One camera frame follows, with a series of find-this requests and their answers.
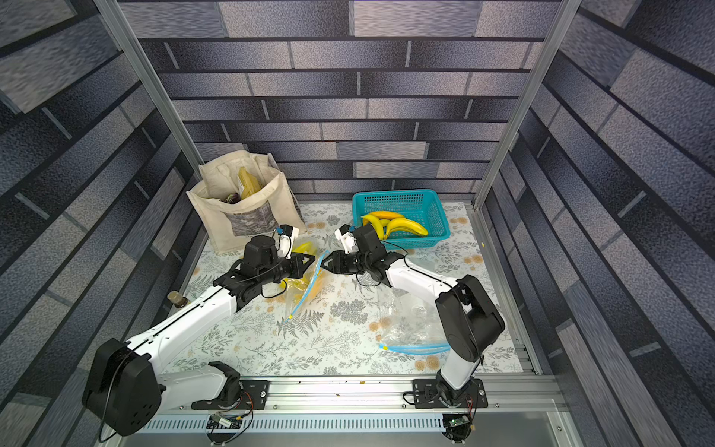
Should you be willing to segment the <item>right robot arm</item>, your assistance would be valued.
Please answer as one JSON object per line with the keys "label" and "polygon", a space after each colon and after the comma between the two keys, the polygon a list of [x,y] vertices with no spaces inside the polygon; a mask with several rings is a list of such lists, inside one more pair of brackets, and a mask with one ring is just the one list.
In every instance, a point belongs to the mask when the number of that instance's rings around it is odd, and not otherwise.
{"label": "right robot arm", "polygon": [[485,350],[504,333],[506,322],[480,281],[471,275],[443,277],[412,264],[406,255],[388,251],[368,225],[342,225],[335,238],[342,248],[324,257],[323,269],[334,275],[368,274],[378,284],[406,292],[437,310],[450,350],[435,385],[416,391],[414,403],[432,400],[452,408],[484,403],[484,390],[473,374],[482,365]]}

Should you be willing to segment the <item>large yellow banana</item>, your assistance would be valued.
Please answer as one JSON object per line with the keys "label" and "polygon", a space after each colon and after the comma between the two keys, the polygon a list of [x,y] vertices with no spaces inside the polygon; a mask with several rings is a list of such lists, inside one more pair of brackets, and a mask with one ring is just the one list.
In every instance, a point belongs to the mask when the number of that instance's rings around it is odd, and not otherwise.
{"label": "large yellow banana", "polygon": [[363,225],[370,225],[374,229],[379,240],[385,239],[385,227],[383,226],[382,221],[377,216],[373,214],[363,215],[362,223]]}

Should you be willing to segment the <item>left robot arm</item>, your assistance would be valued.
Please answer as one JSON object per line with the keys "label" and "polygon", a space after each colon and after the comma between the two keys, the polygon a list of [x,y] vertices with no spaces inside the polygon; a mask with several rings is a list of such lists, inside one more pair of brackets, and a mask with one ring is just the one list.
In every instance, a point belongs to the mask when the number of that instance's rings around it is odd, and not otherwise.
{"label": "left robot arm", "polygon": [[305,275],[315,258],[293,253],[298,233],[281,225],[276,237],[253,237],[242,258],[184,309],[125,342],[112,338],[102,344],[91,365],[83,407],[126,437],[157,413],[184,404],[209,402],[231,409],[240,403],[240,374],[221,361],[195,372],[168,374],[165,369],[208,329],[263,296],[264,286]]}

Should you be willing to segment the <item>bananas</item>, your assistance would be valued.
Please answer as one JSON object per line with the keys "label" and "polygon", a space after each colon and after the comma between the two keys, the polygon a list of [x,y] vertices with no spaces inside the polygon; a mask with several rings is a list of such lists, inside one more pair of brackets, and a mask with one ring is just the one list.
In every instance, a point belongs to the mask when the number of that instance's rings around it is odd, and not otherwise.
{"label": "bananas", "polygon": [[400,213],[378,210],[378,212],[371,212],[368,214],[373,214],[382,221],[383,226],[385,227],[385,240],[394,233],[398,232],[410,233],[420,238],[424,238],[429,235],[428,231],[420,225],[420,223],[407,219]]}

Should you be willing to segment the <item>clear zip-top bag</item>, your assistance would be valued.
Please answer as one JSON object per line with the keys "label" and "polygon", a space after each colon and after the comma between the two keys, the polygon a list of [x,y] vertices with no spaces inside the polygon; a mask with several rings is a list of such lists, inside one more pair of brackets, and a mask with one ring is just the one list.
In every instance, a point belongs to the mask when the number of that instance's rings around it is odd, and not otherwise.
{"label": "clear zip-top bag", "polygon": [[383,351],[414,356],[446,353],[450,346],[436,306],[407,292],[390,290],[379,305]]}
{"label": "clear zip-top bag", "polygon": [[301,279],[287,280],[288,290],[282,296],[286,305],[285,321],[294,320],[301,312],[307,309],[308,304],[314,301],[321,293],[327,279],[327,274],[320,265],[328,253],[320,247],[318,240],[309,238],[294,251],[313,255],[315,262],[309,266]]}

